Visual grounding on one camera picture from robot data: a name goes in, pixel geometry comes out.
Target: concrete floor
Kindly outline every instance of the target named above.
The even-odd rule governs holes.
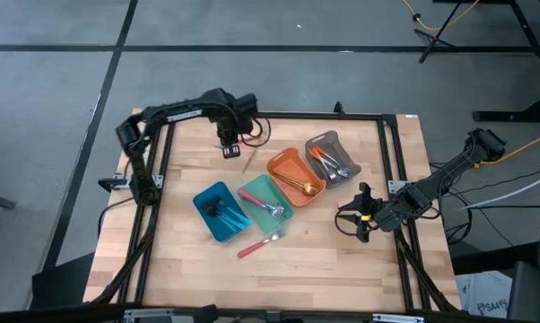
[[[412,0],[423,20],[439,25],[452,5]],[[519,1],[540,40],[540,5]],[[128,0],[0,0],[0,44],[110,44]],[[399,0],[139,0],[127,45],[421,45]],[[505,5],[478,5],[443,38],[456,45],[526,45]],[[0,195],[18,202],[0,210],[0,310],[25,306],[54,219],[74,168],[110,53],[0,52]],[[116,169],[114,127],[132,108],[195,97],[213,87],[254,92],[263,110],[418,114],[430,160],[462,148],[466,132],[490,128],[512,150],[540,136],[540,125],[477,124],[476,109],[520,110],[540,98],[540,64],[531,56],[357,53],[124,53],[92,147],[59,263],[96,246],[96,225],[108,194],[97,179]],[[458,188],[540,169],[540,144],[499,166],[469,171]],[[523,179],[468,193],[479,201],[523,186]],[[540,204],[540,187],[511,203]],[[461,223],[445,202],[447,226]],[[513,243],[536,240],[540,211],[490,210]],[[482,250],[507,246],[477,214],[466,242]],[[452,254],[464,253],[452,247]]]

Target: wooden table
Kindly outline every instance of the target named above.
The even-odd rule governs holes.
[[[408,179],[428,176],[430,169],[419,119],[399,115],[397,120]],[[388,198],[376,122],[307,119],[271,119],[271,122],[270,142],[258,148],[244,174],[241,171],[252,148],[243,147],[239,158],[224,160],[220,150],[214,147],[218,142],[215,125],[203,118],[176,125],[144,304],[201,307],[214,303],[219,308],[232,309],[404,311],[393,233],[373,232],[370,242],[363,244],[355,237],[344,236],[333,223],[336,208],[359,193],[361,181],[370,184],[373,196]],[[219,180],[235,193],[238,187],[266,172],[269,158],[290,146],[303,152],[308,138],[327,130],[338,132],[345,149],[361,165],[359,175],[339,188],[327,190],[308,206],[295,209],[288,235],[246,258],[238,260],[237,252],[265,237],[255,223],[228,242],[219,243],[212,238],[192,203],[196,194]],[[397,174],[391,135],[389,129],[386,130],[392,169]],[[125,164],[123,155],[118,171],[122,171]],[[128,197],[128,190],[114,191],[109,203]],[[123,264],[135,209],[134,202],[128,202],[107,212],[85,301],[101,293]],[[459,307],[441,220],[420,219],[417,223],[425,268],[449,301]],[[346,230],[355,230],[355,226],[348,225]],[[137,277],[136,269],[128,301],[134,299]],[[411,268],[410,279],[414,304],[420,308],[417,282]]]

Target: teal tray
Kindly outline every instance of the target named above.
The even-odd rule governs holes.
[[[274,182],[266,174],[262,174],[255,179],[252,179],[246,185],[241,187],[247,191],[250,195],[268,203],[271,205],[281,205],[284,208],[284,213],[287,219],[282,222],[278,222],[274,217],[270,215],[268,210],[249,201],[241,198],[240,201],[245,209],[248,210],[248,214],[252,216],[254,221],[258,224],[258,227],[264,233],[270,233],[275,231],[284,223],[287,223],[293,216],[294,210],[286,198],[280,193]]]

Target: gray plastic tray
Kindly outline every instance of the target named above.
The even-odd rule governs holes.
[[[342,176],[336,176],[334,180],[331,180],[328,176],[322,163],[316,160],[309,153],[309,148],[320,146],[324,151],[336,159],[342,167],[347,167],[350,170],[350,177],[344,178]],[[326,188],[336,188],[346,180],[351,179],[361,171],[361,166],[356,165],[348,152],[340,144],[338,133],[334,130],[325,132],[322,135],[317,135],[306,142],[306,160],[309,166],[314,170],[319,178],[326,180]]]

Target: blue plastic tray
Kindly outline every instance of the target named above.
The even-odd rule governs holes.
[[[244,223],[247,228],[250,225],[250,220],[248,220],[248,217],[246,216],[244,211],[242,211],[242,209],[240,208],[240,205],[238,205],[238,203],[236,202],[236,199],[234,199],[234,196],[232,196],[232,193],[226,187],[226,184],[222,182],[218,182],[212,185],[211,187],[207,188],[202,193],[195,196],[192,202],[195,204],[196,210],[198,210],[202,218],[205,220],[205,223],[208,226],[208,229],[210,229],[210,232],[213,234],[213,237],[219,242],[225,242],[226,240],[232,238],[233,236],[235,236],[236,234],[238,234],[239,232],[243,230],[233,231],[227,225],[225,225],[221,219],[219,219],[216,216],[207,214],[202,209],[202,204],[205,201],[208,201],[209,199],[213,198],[214,196],[220,196],[222,199],[221,201],[222,204],[226,205],[227,207],[236,211],[237,213],[244,215],[244,217],[247,218],[247,222],[243,222],[243,221],[241,222]]]

